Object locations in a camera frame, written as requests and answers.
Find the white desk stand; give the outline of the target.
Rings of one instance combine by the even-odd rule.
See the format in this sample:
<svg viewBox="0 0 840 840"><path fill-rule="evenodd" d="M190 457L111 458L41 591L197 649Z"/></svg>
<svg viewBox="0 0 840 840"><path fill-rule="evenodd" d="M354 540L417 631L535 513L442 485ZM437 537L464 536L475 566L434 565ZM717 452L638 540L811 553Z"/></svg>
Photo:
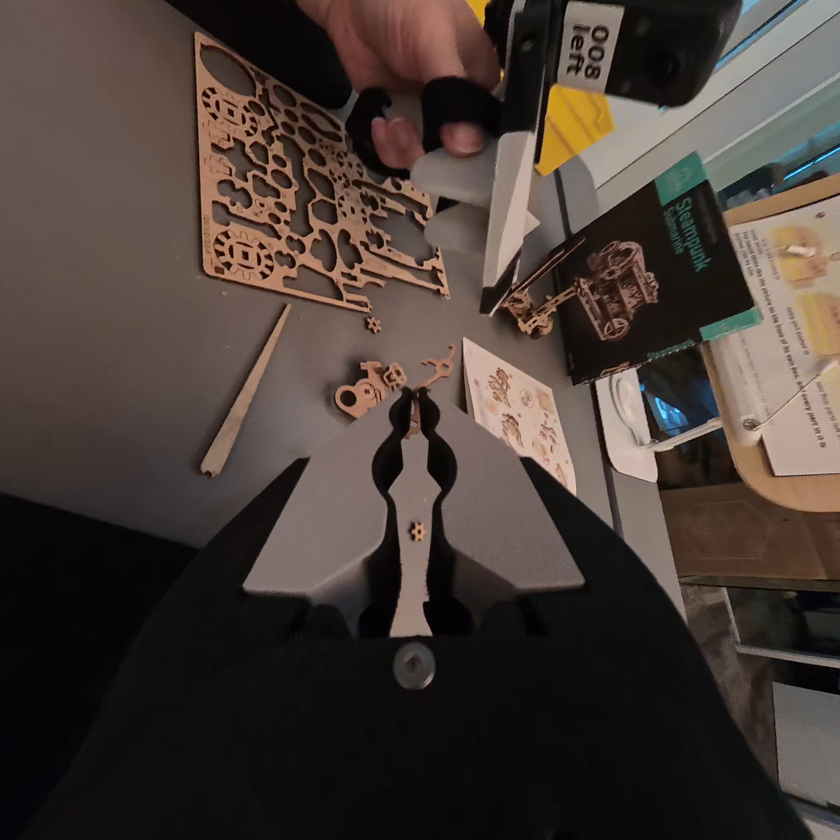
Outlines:
<svg viewBox="0 0 840 840"><path fill-rule="evenodd" d="M606 453L615 472L650 484L658 482L657 455L722 429L716 416L701 425L665 430L659 439L650 430L646 393L637 371L613 372L595 382Z"/></svg>

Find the laser-cut wooden parts sheet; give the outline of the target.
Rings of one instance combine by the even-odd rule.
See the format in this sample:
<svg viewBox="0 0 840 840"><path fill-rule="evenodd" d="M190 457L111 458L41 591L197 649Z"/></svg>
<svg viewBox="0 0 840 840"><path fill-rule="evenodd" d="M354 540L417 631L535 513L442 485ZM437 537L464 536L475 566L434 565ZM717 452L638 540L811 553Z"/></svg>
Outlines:
<svg viewBox="0 0 840 840"><path fill-rule="evenodd" d="M200 31L194 67L209 277L363 314L388 280L449 299L440 254L406 254L382 228L422 234L427 195L368 172L338 116Z"/></svg>

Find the open instruction booklet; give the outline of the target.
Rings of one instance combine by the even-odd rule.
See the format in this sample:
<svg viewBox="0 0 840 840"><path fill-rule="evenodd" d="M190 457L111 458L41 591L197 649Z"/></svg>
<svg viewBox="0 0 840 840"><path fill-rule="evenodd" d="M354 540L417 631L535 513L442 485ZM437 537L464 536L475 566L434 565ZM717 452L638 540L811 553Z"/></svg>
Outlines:
<svg viewBox="0 0 840 840"><path fill-rule="evenodd" d="M463 338L467 413L478 425L534 459L576 496L576 476L552 390Z"/></svg>

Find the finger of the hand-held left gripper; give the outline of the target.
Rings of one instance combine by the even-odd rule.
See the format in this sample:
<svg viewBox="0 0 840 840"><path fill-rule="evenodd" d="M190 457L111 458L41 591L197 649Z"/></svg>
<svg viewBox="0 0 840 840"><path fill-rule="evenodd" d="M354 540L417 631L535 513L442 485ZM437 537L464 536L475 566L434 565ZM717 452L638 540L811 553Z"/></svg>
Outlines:
<svg viewBox="0 0 840 840"><path fill-rule="evenodd" d="M507 299L518 278L523 240L530 231L536 145L536 133L528 131L504 133L497 142L480 297L480 313L488 317Z"/></svg>

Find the yellow plastic bin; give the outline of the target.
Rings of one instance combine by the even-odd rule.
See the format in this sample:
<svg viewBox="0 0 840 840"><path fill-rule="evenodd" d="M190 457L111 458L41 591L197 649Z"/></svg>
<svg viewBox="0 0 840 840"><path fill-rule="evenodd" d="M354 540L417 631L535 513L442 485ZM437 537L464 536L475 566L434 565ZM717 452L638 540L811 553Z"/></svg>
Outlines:
<svg viewBox="0 0 840 840"><path fill-rule="evenodd" d="M508 72L515 19L526 1L468 1L497 52L501 75ZM569 160L614 131L612 113L601 93L554 85L542 112L534 171L542 176L555 172Z"/></svg>

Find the black wrist rest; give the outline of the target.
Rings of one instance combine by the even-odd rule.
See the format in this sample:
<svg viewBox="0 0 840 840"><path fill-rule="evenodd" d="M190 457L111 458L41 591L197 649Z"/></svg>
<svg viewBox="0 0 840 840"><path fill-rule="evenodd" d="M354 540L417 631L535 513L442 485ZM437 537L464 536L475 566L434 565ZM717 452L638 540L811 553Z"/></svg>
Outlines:
<svg viewBox="0 0 840 840"><path fill-rule="evenodd" d="M326 31L294 1L170 1L248 62L318 105L342 109L353 88Z"/></svg>

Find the partly built wooden model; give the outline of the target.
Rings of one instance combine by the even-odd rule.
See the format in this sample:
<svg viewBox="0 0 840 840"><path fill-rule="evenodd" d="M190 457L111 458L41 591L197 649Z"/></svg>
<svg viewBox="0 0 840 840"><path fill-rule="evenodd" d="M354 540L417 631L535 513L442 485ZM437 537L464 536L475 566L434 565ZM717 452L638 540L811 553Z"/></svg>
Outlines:
<svg viewBox="0 0 840 840"><path fill-rule="evenodd" d="M498 309L508 311L516 319L518 328L532 339L543 338L553 329L553 314L562 304L583 295L580 280L574 281L568 289L562 290L537 306L531 297L530 288L537 281L558 268L575 250L585 243L586 237L578 235L568 242L553 248L539 266L502 299Z"/></svg>

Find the black model kit box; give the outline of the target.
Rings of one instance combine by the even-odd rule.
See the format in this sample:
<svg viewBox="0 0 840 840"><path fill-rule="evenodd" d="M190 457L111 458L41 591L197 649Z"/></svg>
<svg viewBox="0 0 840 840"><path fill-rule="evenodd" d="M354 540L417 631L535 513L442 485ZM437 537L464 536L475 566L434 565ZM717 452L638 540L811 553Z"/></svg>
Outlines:
<svg viewBox="0 0 840 840"><path fill-rule="evenodd" d="M556 269L573 385L763 320L702 159L692 152L588 224Z"/></svg>

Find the glass window panel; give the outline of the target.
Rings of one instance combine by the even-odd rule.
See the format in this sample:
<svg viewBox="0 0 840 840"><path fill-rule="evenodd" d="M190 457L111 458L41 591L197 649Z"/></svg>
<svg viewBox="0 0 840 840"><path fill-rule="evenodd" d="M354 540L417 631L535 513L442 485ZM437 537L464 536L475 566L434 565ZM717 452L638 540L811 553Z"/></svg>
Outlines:
<svg viewBox="0 0 840 840"><path fill-rule="evenodd" d="M734 41L689 104L655 108L613 98L614 131L582 153L611 206L691 152L717 158L838 78L838 1L746 2Z"/></svg>

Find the person's left hand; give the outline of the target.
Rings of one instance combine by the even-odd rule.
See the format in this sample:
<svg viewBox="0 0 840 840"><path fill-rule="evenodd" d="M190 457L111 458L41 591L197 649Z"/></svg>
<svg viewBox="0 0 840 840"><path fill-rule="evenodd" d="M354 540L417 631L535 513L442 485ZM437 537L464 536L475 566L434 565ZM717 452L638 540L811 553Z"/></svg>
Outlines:
<svg viewBox="0 0 840 840"><path fill-rule="evenodd" d="M497 53L467 2L299 1L322 27L357 92L383 88L419 96L430 81L469 79L493 91L501 80ZM371 138L380 161L410 171L425 154L420 130L403 116L376 118ZM446 124L447 152L466 158L482 150L485 135L467 122Z"/></svg>

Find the thin wooden stick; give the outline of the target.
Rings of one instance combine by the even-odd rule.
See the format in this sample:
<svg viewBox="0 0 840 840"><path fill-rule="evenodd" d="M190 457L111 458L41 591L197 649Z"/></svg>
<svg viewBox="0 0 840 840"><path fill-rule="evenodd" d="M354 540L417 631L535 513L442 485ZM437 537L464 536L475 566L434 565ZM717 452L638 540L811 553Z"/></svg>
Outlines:
<svg viewBox="0 0 840 840"><path fill-rule="evenodd" d="M248 372L225 420L217 430L213 442L199 465L202 476L215 478L225 468L290 313L291 305L287 304L280 313L278 321Z"/></svg>

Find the tiny wooden hook part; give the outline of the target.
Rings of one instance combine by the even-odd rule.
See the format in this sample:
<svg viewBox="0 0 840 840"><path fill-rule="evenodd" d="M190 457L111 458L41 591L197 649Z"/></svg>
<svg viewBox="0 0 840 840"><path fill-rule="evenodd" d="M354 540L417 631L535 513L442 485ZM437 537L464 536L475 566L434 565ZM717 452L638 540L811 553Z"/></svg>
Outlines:
<svg viewBox="0 0 840 840"><path fill-rule="evenodd" d="M448 356L444 358L427 358L421 362L422 365L429 366L434 371L433 373L422 381L416 388L413 389L412 412L409 419L409 427L404 436L405 440L419 434L422 431L421 410L418 400L418 393L420 390L429 389L432 385L440 380L448 378L455 367L455 344L450 343L448 346Z"/></svg>

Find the small wooden gear assembly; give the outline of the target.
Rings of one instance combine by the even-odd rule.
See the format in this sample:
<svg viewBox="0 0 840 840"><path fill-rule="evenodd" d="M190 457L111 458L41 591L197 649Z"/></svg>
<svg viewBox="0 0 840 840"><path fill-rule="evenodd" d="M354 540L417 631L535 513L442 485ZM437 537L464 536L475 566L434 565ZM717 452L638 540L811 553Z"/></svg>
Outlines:
<svg viewBox="0 0 840 840"><path fill-rule="evenodd" d="M368 360L360 363L360 369L364 375L352 385L339 387L333 396L339 410L353 419L361 418L391 392L402 389L407 381L403 367L396 362L383 365Z"/></svg>

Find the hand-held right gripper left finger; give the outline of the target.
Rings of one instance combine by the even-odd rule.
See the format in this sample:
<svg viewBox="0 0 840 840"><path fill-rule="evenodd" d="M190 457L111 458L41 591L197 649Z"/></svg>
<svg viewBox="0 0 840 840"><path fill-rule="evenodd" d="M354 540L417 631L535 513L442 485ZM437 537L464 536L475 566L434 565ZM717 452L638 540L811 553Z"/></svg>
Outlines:
<svg viewBox="0 0 840 840"><path fill-rule="evenodd" d="M403 577L391 489L412 410L403 387L309 458L246 593L335 607L354 636L391 634Z"/></svg>

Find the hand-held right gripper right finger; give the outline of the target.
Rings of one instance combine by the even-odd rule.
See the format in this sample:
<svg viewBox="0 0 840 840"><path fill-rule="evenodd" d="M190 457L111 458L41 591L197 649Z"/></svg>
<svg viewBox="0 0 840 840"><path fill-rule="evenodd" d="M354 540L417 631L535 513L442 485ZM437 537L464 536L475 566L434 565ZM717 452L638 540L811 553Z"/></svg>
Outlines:
<svg viewBox="0 0 840 840"><path fill-rule="evenodd" d="M423 613L435 636L473 632L499 602L585 584L522 460L447 402L420 390L432 507Z"/></svg>

